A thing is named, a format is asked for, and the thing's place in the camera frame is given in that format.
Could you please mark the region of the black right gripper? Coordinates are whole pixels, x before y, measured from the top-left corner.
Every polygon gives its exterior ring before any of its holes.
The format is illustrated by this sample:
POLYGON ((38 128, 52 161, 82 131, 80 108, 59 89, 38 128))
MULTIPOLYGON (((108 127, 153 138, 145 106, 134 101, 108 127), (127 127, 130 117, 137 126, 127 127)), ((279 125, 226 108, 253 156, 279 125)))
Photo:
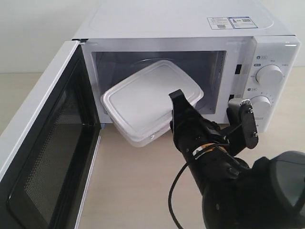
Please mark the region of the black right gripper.
POLYGON ((181 89, 170 93, 169 97, 173 106, 170 121, 173 142, 185 160, 191 160, 201 150, 227 152, 228 142, 216 122, 203 118, 181 89))

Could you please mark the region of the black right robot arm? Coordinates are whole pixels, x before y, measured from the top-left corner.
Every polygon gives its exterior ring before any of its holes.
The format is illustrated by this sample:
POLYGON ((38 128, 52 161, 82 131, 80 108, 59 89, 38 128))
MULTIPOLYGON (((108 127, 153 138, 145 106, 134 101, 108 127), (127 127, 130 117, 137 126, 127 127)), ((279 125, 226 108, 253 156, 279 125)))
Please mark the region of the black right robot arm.
POLYGON ((203 118, 181 90, 170 93, 173 142, 202 195, 207 229, 302 229, 305 226, 305 155, 286 151, 252 166, 238 157, 258 144, 253 107, 234 98, 229 126, 203 118))

